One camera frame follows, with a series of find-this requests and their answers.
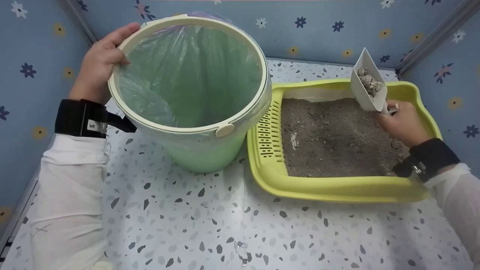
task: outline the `right hand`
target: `right hand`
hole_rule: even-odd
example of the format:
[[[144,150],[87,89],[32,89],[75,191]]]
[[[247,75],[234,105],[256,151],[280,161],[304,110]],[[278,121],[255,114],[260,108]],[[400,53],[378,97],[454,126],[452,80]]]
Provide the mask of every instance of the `right hand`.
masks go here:
[[[129,64],[123,51],[117,48],[124,39],[140,29],[131,23],[108,34],[92,45],[85,54],[82,67],[69,94],[69,99],[87,99],[106,104],[110,99],[107,81],[112,75],[113,65]]]
[[[393,138],[400,140],[407,147],[413,147],[432,139],[423,127],[415,106],[410,102],[387,100],[389,107],[399,105],[398,111],[393,115],[378,113],[376,119],[380,126]]]

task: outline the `trash bag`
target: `trash bag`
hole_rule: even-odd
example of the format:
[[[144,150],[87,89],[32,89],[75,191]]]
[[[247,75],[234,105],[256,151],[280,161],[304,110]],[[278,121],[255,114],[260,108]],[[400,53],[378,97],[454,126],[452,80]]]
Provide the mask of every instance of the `trash bag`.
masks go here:
[[[262,82],[253,49],[205,26],[161,29],[143,38],[127,58],[131,64],[119,70],[123,100],[140,116],[171,127],[223,121],[245,108]]]

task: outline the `white sleeve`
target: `white sleeve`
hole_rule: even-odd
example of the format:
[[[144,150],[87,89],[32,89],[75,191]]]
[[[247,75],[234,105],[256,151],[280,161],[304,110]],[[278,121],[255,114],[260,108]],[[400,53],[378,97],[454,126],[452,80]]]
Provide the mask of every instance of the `white sleeve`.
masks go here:
[[[35,270],[111,270],[105,260],[101,187],[106,140],[56,135],[40,165],[32,216]]]
[[[459,163],[429,181],[440,180],[433,196],[465,246],[474,270],[480,270],[480,180],[469,170]]]

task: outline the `yellow litter box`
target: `yellow litter box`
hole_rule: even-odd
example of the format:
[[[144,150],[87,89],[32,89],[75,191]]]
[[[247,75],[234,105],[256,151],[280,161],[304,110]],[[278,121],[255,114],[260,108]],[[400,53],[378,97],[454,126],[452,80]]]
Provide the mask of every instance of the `yellow litter box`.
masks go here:
[[[420,119],[434,137],[442,138],[437,124],[423,106],[418,88],[409,82],[386,83],[388,99],[415,105]],[[312,102],[354,98],[349,79],[274,84],[267,113],[247,132],[248,156],[252,174],[265,191],[281,197],[343,203],[415,202],[430,196],[415,177],[293,177],[287,174],[280,128],[284,98]]]

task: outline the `wrist strap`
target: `wrist strap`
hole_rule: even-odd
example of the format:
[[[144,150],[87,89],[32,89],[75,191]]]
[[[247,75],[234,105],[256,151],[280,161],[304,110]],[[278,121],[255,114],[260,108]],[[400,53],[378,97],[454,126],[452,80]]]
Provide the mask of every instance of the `wrist strap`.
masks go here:
[[[395,165],[393,171],[400,177],[409,177],[414,171],[423,183],[434,177],[439,169],[460,162],[456,154],[439,138],[414,146],[409,152],[410,156]]]
[[[421,162],[432,176],[443,167],[457,164],[460,159],[441,139],[433,138],[410,148],[410,155]]]
[[[107,108],[86,99],[63,99],[60,102],[55,133],[76,137],[106,138],[107,126],[133,133],[137,127],[125,116],[110,113]]]

